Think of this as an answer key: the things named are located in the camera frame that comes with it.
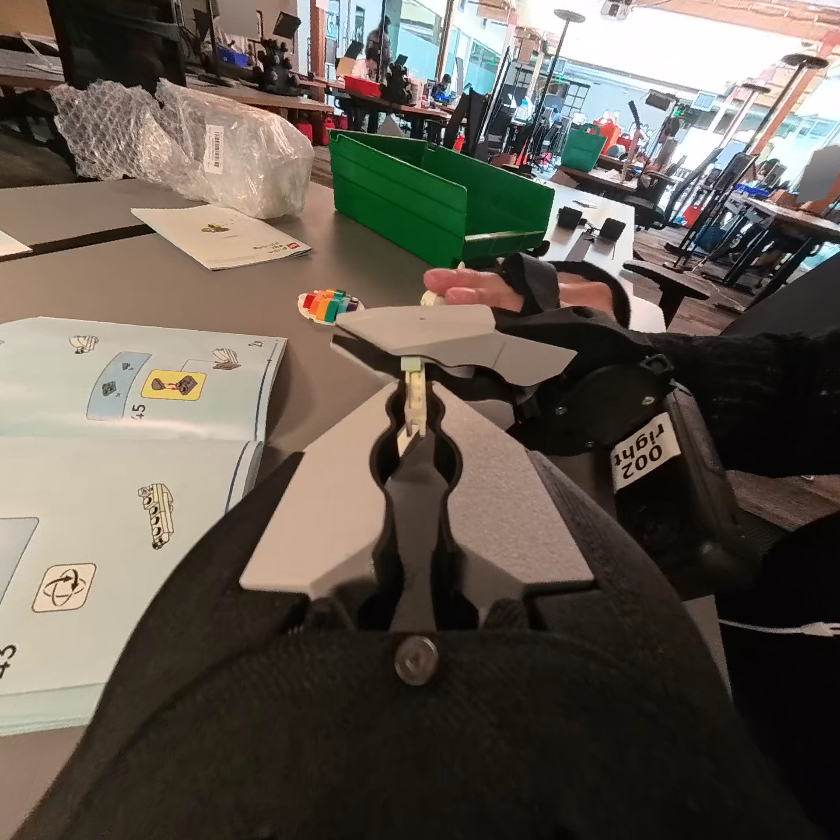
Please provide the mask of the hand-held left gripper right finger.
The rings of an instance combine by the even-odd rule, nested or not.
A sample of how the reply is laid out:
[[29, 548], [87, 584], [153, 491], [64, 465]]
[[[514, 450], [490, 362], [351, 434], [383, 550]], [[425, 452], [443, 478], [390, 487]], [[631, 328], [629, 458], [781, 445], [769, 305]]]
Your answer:
[[433, 393], [456, 455], [446, 518], [466, 600], [491, 606], [590, 588], [594, 575], [528, 450], [443, 385]]

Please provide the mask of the white lego assembly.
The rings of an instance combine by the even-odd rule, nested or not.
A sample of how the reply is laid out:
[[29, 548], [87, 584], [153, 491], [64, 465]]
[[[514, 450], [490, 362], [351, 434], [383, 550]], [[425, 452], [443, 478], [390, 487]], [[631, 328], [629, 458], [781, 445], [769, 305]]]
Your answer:
[[402, 459], [427, 435], [426, 366], [419, 356], [401, 357], [404, 375], [404, 424], [396, 439], [397, 452]]

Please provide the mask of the person's right forearm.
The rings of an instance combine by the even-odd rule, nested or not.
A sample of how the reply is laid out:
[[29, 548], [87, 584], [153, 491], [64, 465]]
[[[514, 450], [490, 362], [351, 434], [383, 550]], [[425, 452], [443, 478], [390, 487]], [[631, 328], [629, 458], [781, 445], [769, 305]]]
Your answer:
[[726, 470], [839, 473], [839, 331], [808, 337], [650, 333], [695, 397]]

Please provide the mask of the rainbow lego piece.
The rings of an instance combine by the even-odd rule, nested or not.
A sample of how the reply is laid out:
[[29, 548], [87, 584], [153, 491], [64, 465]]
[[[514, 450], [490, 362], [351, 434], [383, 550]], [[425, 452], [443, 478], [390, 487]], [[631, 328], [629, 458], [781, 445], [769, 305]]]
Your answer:
[[341, 289], [319, 289], [298, 296], [297, 309], [303, 318], [324, 325], [332, 325], [345, 312], [364, 310], [363, 302]]

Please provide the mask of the open lego instruction booklet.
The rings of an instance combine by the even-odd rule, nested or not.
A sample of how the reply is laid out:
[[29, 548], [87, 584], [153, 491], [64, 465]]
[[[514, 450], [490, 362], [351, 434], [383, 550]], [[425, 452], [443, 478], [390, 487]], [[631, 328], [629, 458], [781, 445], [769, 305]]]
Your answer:
[[1, 329], [1, 733], [86, 725], [148, 605], [256, 483], [287, 339]]

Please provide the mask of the person's right hand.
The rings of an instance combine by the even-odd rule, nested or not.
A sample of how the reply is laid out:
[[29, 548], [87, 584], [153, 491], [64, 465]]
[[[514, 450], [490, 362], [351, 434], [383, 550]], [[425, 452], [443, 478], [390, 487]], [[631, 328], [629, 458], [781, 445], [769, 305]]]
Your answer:
[[[483, 305], [520, 312], [524, 305], [522, 295], [489, 271], [433, 268], [424, 273], [423, 282], [427, 291], [441, 297], [448, 306]], [[605, 283], [570, 272], [557, 273], [556, 282], [562, 308], [592, 308], [617, 320], [613, 293]]]

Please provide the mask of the green plastic bin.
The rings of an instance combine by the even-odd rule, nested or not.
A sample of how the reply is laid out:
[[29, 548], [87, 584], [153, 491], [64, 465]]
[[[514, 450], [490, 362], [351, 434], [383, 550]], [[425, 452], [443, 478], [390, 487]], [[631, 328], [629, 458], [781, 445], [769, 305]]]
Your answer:
[[334, 205], [437, 268], [490, 266], [537, 249], [550, 186], [422, 140], [330, 132]]

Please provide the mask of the black office chair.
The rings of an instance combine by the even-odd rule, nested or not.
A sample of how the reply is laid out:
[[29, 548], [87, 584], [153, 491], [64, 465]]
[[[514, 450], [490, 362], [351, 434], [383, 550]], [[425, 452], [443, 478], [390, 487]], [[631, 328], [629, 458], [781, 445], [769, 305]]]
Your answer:
[[[710, 282], [690, 274], [638, 260], [629, 260], [623, 267], [653, 281], [661, 290], [659, 304], [668, 326], [683, 300], [705, 301], [711, 297]], [[768, 284], [722, 335], [752, 338], [761, 334], [799, 333], [812, 338], [838, 328], [839, 255], [835, 255], [782, 286]]]

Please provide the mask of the small closed white booklet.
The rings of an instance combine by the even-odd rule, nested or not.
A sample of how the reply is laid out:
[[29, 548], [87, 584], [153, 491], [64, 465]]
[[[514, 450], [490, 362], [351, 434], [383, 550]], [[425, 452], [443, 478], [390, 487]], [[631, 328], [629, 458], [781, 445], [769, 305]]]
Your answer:
[[139, 208], [132, 215], [209, 270], [299, 257], [311, 247], [263, 220], [216, 205]]

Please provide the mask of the clear plastic bagged package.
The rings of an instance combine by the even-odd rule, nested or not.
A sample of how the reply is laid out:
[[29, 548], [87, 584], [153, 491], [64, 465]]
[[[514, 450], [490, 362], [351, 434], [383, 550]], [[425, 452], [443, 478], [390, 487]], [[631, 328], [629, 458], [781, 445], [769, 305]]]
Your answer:
[[160, 80], [156, 119], [167, 141], [160, 183], [249, 217], [298, 217], [307, 201], [312, 143], [289, 121], [216, 94]]

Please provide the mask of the long wooden desk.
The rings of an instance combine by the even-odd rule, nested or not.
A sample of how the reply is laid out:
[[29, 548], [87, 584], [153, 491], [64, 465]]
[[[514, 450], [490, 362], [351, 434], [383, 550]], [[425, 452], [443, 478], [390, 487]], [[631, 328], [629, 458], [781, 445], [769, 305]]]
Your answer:
[[[65, 77], [59, 58], [37, 56], [32, 52], [1, 49], [2, 88], [47, 91], [64, 83]], [[259, 91], [245, 84], [235, 84], [232, 87], [214, 85], [199, 80], [196, 76], [190, 74], [186, 75], [186, 85], [193, 90], [206, 91], [222, 98], [270, 112], [312, 112], [333, 116], [337, 111], [334, 106], [309, 98], [279, 96]]]

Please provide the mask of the black floor lamp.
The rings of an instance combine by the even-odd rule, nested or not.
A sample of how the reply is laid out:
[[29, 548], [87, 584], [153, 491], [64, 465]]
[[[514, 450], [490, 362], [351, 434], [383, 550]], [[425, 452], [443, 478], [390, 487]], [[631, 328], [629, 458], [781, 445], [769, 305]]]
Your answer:
[[560, 52], [564, 45], [564, 41], [568, 33], [569, 27], [571, 24], [582, 24], [585, 21], [585, 16], [570, 9], [556, 8], [553, 10], [553, 13], [556, 18], [563, 22], [563, 28], [559, 36], [558, 44], [556, 45], [556, 48], [553, 53], [552, 61], [547, 73], [545, 84], [543, 85], [541, 90], [541, 95], [538, 101], [537, 108], [535, 109], [533, 114], [532, 126], [528, 135], [528, 140], [523, 149], [524, 157], [522, 159], [522, 162], [526, 165], [527, 168], [530, 168], [532, 164], [532, 158], [534, 157], [534, 146], [536, 142], [538, 128], [542, 120], [544, 102], [548, 95], [549, 87], [552, 83], [554, 72], [560, 59]]
[[793, 110], [811, 79], [818, 71], [828, 66], [828, 60], [820, 56], [790, 54], [782, 58], [782, 65], [791, 69], [791, 76], [764, 115], [745, 150], [746, 154], [758, 155], [772, 139], [784, 119]]

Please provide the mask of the bubble wrap sheet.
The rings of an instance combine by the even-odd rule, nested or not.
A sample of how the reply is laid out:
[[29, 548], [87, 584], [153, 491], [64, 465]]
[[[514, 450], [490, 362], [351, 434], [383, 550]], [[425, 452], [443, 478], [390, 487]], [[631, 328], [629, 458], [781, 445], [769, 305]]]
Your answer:
[[169, 170], [175, 148], [159, 122], [160, 103], [147, 90], [98, 80], [86, 89], [62, 84], [49, 95], [79, 176], [158, 182]]

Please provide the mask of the person's black garment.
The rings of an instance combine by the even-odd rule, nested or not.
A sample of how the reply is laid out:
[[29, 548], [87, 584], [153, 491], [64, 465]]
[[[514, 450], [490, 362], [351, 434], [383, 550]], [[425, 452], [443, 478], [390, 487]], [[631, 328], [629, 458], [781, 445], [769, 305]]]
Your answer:
[[839, 516], [786, 534], [716, 597], [734, 703], [808, 818], [839, 837]]

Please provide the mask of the black monitor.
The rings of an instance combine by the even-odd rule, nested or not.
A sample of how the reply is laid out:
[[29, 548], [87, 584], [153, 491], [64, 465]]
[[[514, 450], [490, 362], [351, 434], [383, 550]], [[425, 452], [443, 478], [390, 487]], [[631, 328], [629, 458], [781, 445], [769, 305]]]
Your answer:
[[65, 83], [95, 81], [155, 93], [158, 82], [186, 86], [185, 59], [171, 1], [48, 1]]

